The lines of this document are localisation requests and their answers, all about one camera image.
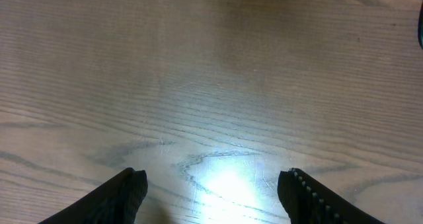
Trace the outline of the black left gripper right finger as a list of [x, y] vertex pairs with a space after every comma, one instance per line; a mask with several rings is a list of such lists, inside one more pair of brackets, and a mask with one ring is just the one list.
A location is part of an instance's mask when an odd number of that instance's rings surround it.
[[292, 224], [383, 224], [299, 168], [280, 173], [278, 197]]

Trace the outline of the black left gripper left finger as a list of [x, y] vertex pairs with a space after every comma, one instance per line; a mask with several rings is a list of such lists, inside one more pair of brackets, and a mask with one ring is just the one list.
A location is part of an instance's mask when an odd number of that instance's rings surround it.
[[147, 189], [146, 172], [126, 168], [40, 224], [134, 224]]

